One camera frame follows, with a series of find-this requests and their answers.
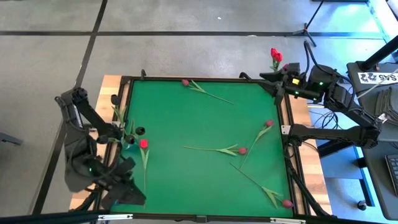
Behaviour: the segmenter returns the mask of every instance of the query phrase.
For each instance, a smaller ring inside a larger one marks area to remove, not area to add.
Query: white cable
[[[376,85],[374,85],[372,88],[366,90],[366,92],[360,94],[360,95],[358,96],[358,99],[361,98],[362,96],[368,94],[370,91],[372,91],[372,90],[373,90],[374,88],[376,88],[378,85],[382,84],[384,81],[386,81],[388,78],[390,78],[391,75],[393,75],[393,74],[394,74],[395,72],[397,72],[397,71],[398,71],[398,68],[397,68],[395,71],[393,71],[390,75],[388,75],[385,79],[381,80],[378,84],[376,84]]]

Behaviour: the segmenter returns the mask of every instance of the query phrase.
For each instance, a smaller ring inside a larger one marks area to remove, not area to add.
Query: gray floor
[[[92,30],[100,0],[0,1],[0,30]],[[290,1],[112,0],[102,31],[199,30],[287,32],[302,28],[318,3]],[[379,32],[363,3],[328,3],[310,28],[314,32]],[[0,131],[24,140],[21,147],[0,142],[0,217],[30,213],[60,124],[54,96],[70,89],[79,72],[89,37],[0,35]],[[94,106],[103,75],[253,77],[270,71],[269,49],[284,62],[305,63],[304,37],[97,37],[83,80]],[[383,40],[315,38],[319,63],[345,73],[345,64],[363,60]],[[44,213],[68,209],[71,194],[63,181],[63,155],[55,172]],[[346,195],[353,185],[339,182],[330,191],[336,215],[351,217]]]

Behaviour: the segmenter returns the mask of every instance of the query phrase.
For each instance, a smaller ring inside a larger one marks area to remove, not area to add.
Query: green board
[[[290,199],[277,108],[273,98],[252,83],[197,82],[208,93],[189,90],[178,81],[134,81],[128,119],[146,129],[149,142],[146,190],[140,150],[123,149],[137,165],[133,176],[147,197],[140,205],[114,205],[112,212],[292,217],[276,209],[257,185],[229,163],[244,156],[187,149],[183,146],[251,147],[268,119],[275,125],[258,140],[243,171],[270,190]]]

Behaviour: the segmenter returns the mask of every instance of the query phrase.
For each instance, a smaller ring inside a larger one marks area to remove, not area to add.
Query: white label
[[[377,84],[387,78],[390,73],[384,72],[358,72],[359,80],[362,84]],[[398,83],[398,73],[394,73],[382,84]]]

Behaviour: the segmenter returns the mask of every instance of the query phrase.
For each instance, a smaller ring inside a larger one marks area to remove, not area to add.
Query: black cylinder
[[[366,61],[360,64],[363,71],[367,71],[381,60],[386,58],[393,51],[398,49],[398,36],[394,37],[390,42],[386,43],[384,47],[380,48],[376,53],[369,57]]]

